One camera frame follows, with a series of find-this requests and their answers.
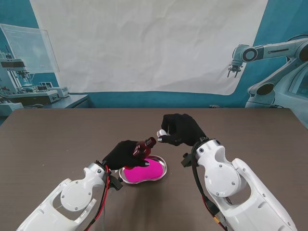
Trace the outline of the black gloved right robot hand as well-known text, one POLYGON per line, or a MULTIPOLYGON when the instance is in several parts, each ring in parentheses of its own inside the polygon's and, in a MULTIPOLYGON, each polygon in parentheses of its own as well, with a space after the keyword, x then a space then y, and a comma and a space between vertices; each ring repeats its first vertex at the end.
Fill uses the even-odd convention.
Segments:
POLYGON ((158 141, 174 146, 179 146, 183 143, 193 146, 200 138, 206 137, 197 122, 188 114, 164 115, 161 129, 167 135, 160 136, 158 141))

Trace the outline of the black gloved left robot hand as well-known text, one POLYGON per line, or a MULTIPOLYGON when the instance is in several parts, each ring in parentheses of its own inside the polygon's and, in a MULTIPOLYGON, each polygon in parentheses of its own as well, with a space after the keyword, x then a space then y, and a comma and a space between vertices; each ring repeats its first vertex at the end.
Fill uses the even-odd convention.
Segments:
POLYGON ((149 162, 133 156, 137 141, 121 141, 116 147, 103 159, 109 169, 118 170, 123 167, 148 167, 149 162))

